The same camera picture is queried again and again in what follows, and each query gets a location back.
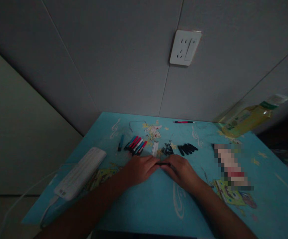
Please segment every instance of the bottle cap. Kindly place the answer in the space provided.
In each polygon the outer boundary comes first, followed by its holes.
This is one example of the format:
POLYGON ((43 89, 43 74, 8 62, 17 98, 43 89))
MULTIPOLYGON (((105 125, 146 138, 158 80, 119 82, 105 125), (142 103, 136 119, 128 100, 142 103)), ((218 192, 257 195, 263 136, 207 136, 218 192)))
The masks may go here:
POLYGON ((279 106, 283 103, 285 103, 288 100, 288 97, 285 95, 281 95, 281 94, 275 94, 271 97, 269 97, 266 102, 268 104, 274 105, 274 106, 279 106))

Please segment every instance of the power cord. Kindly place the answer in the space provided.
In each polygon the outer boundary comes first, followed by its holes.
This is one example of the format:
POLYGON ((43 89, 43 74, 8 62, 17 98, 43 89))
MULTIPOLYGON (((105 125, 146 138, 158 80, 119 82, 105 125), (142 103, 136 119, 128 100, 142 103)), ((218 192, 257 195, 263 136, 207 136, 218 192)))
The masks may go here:
MULTIPOLYGON (((63 166, 63 165, 75 165, 75 164, 77 164, 77 163, 61 164, 61 166, 63 166)), ((14 207, 20 202, 20 200, 21 200, 22 198, 24 198, 25 195, 27 195, 27 193, 28 193, 31 189, 33 189, 35 186, 37 186, 38 184, 40 184, 40 183, 41 183, 43 180, 45 180, 46 178, 50 177, 51 175, 53 175, 53 174, 55 174, 56 172, 59 172, 59 171, 60 171, 60 169, 58 169, 58 170, 56 170, 56 171, 53 171, 52 173, 50 173, 50 174, 48 174, 47 176, 45 176, 44 178, 42 178, 39 182, 37 182, 37 183, 35 183, 34 185, 32 185, 29 189, 27 189, 27 191, 26 191, 24 194, 22 194, 22 195, 15 201, 14 204, 12 204, 12 206, 11 206, 11 207, 8 209, 8 211, 6 212, 6 214, 5 214, 5 216, 4 216, 4 220, 2 221, 2 224, 1 224, 1 227, 0 227, 0 238, 1 238, 1 235, 2 235, 2 233, 3 233, 3 231, 4 231, 4 228, 5 228, 5 226, 6 226, 6 221, 7 221, 8 215, 9 215, 9 213, 11 212, 11 210, 14 209, 14 207)), ((42 216, 42 218, 41 218, 41 220, 40 220, 40 223, 42 223, 43 218, 45 217, 48 209, 49 209, 53 204, 55 204, 55 203, 57 202, 58 198, 59 198, 58 196, 54 196, 54 197, 50 200, 49 206, 48 206, 47 209, 44 211, 43 216, 42 216)))
POLYGON ((4 231, 5 225, 6 225, 6 221, 7 221, 7 217, 9 215, 9 213, 11 212, 11 210, 17 205, 17 203, 19 203, 19 201, 25 196, 27 195, 27 193, 33 189, 35 186, 37 186, 38 184, 40 184, 43 180, 45 180, 46 178, 50 177, 51 175, 55 174, 56 172, 58 172, 59 170, 53 171, 52 173, 48 174, 47 176, 45 176, 43 179, 41 179, 39 182, 37 182, 36 184, 34 184, 33 186, 31 186, 24 194, 22 194, 17 201, 15 201, 15 203, 8 209, 8 211, 6 212, 5 216, 4 216, 4 220, 2 221, 2 225, 0 227, 0 238, 2 235, 2 232, 4 231))
POLYGON ((47 214, 49 208, 50 208, 53 204, 55 204, 55 203, 58 201, 58 199, 59 199, 59 196, 58 196, 58 195, 54 195, 53 198, 50 199, 49 205, 48 205, 48 207, 45 209, 45 211, 44 211, 44 213, 43 213, 43 215, 42 215, 42 217, 41 217, 41 219, 40 219, 40 223, 39 223, 40 229, 43 228, 42 223, 43 223, 44 217, 45 217, 45 215, 47 214))

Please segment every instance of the table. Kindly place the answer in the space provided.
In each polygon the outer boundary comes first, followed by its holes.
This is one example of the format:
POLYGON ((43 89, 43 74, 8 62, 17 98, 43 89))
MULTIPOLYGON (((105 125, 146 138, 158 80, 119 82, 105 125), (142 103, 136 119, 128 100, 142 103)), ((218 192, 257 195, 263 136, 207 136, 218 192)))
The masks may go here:
MULTIPOLYGON (((250 176, 253 191, 233 191, 225 194, 228 206, 259 238, 288 238, 288 168, 254 135, 246 133, 238 139, 228 138, 211 122, 175 124, 160 117, 103 112, 83 140, 60 167, 22 223, 38 224, 53 197, 53 189, 91 147, 107 152, 99 167, 102 179, 116 173, 130 159, 127 151, 117 151, 121 135, 124 144, 138 135, 148 141, 142 156, 149 155, 154 141, 159 152, 165 143, 171 143, 174 153, 177 145, 191 143, 199 150, 185 155, 196 173, 210 186, 221 183, 220 168, 214 159, 212 143, 242 143, 244 156, 238 158, 241 167, 250 176)), ((96 186, 89 183, 87 190, 96 186)), ((47 212, 44 223, 50 223, 77 199, 66 202, 59 199, 47 212)), ((201 211, 190 194, 181 189, 161 169, 146 182, 128 189, 106 212, 97 225, 99 230, 152 233, 198 238, 212 238, 201 211)))

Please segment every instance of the electrical socket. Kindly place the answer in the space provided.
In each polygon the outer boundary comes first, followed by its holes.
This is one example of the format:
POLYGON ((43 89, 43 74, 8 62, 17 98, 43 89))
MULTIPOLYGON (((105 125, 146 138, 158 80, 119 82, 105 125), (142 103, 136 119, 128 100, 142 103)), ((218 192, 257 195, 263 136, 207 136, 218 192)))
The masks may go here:
POLYGON ((170 63, 189 66, 195 55, 200 38, 201 32, 177 30, 170 63))

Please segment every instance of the plastic bottle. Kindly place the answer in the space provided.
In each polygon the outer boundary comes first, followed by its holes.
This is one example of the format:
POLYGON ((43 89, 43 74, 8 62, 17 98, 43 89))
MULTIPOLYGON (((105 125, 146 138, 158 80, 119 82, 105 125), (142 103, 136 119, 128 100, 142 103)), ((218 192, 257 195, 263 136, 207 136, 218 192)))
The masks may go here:
POLYGON ((259 105, 246 107, 229 120, 222 131, 228 137, 237 138, 269 120, 272 111, 287 100, 287 96, 275 94, 259 105))

